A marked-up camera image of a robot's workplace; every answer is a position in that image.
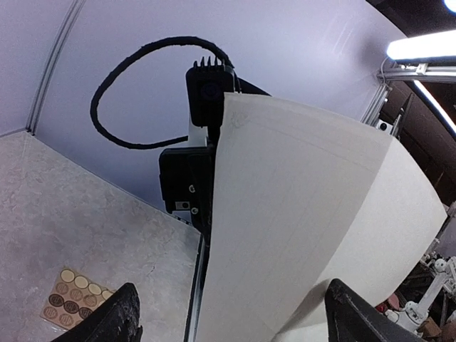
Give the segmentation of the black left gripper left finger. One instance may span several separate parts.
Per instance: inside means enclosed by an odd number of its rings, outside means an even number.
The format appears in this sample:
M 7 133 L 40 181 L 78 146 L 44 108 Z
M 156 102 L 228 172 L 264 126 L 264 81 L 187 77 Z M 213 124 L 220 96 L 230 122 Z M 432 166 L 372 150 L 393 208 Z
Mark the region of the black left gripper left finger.
M 104 304 L 76 327 L 52 342 L 140 341 L 140 299 L 133 283 L 123 284 Z

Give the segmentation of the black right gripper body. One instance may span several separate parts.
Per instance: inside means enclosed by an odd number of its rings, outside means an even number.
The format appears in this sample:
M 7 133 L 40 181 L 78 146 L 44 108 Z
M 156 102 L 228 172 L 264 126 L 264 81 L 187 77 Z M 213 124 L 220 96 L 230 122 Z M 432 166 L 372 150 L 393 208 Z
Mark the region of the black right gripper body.
M 201 234 L 212 231 L 215 148 L 168 148 L 159 157 L 162 199 L 168 213 L 188 211 Z

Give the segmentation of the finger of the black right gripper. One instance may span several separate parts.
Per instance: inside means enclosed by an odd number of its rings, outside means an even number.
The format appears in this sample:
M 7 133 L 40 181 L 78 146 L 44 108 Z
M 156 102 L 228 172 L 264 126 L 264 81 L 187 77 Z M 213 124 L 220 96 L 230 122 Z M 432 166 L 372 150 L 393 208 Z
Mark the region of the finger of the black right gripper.
M 244 94 L 251 94 L 251 95 L 265 95 L 270 96 L 265 90 L 257 87 L 256 85 L 239 78 L 238 76 L 235 77 L 234 80 L 234 89 L 237 93 L 244 93 Z

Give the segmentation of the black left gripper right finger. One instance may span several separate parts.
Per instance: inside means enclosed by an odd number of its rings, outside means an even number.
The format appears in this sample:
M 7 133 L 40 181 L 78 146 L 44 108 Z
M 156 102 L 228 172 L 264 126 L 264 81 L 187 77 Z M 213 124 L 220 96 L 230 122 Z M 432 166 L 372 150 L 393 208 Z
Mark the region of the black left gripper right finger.
M 408 302 L 398 317 L 381 314 L 340 279 L 324 296 L 328 341 L 421 341 L 416 329 L 427 318 L 428 296 Z

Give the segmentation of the beige lined letter paper top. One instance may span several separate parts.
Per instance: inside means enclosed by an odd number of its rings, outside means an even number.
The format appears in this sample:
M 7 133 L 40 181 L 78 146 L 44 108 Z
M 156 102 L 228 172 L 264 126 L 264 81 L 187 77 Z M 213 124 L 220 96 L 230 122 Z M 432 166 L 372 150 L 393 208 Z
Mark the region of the beige lined letter paper top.
M 446 217 L 396 138 L 327 110 L 230 93 L 196 339 L 326 341 L 330 281 L 378 305 Z

